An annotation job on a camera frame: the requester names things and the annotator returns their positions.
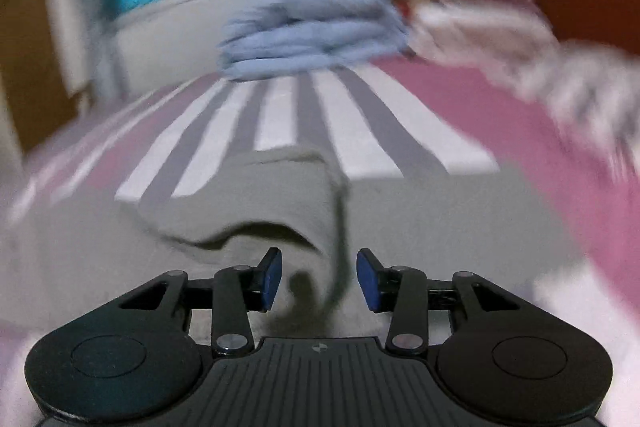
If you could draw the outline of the left grey curtain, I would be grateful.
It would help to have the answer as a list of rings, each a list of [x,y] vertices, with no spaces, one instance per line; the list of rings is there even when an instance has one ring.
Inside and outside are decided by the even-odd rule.
[[[55,51],[68,92],[89,87],[100,102],[127,92],[107,0],[47,0]]]

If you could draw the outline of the grey fleece pants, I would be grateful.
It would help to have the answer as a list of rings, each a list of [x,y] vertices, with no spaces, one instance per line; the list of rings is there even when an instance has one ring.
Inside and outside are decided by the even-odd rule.
[[[84,187],[38,202],[1,229],[1,317],[45,332],[168,271],[207,279],[231,265],[283,255],[271,312],[257,335],[380,335],[356,283],[373,251],[434,279],[472,271],[528,295],[533,281],[574,265],[578,248],[520,175],[416,170],[350,181],[315,150],[249,153],[190,196],[122,202]]]

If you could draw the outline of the pink folded blanket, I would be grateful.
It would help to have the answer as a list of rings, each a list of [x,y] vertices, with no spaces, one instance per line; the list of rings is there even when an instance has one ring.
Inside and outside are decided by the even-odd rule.
[[[514,98],[542,106],[572,138],[638,170],[638,57],[561,42],[543,16],[491,1],[417,5],[409,46],[425,61],[480,69]]]

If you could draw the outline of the folded light blue duvet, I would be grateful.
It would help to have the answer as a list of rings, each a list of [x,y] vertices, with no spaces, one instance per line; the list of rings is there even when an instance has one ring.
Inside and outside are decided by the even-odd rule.
[[[262,0],[224,26],[219,69],[246,81],[395,55],[408,27],[392,0]]]

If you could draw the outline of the striped pink grey bed sheet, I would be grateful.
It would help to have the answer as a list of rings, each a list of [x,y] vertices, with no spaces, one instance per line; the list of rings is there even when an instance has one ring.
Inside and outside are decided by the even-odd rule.
[[[474,69],[397,57],[253,82],[204,76],[97,110],[55,136],[1,191],[1,228],[84,187],[122,202],[198,193],[229,160],[298,147],[350,181],[509,167],[558,215],[578,261],[520,295],[604,344],[600,416],[639,421],[639,184],[614,178],[537,104]]]

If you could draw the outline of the brown wooden door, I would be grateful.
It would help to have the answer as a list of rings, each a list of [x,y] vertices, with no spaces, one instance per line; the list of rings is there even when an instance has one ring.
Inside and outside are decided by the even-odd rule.
[[[23,153],[94,103],[88,84],[65,87],[46,0],[1,0],[1,82]]]

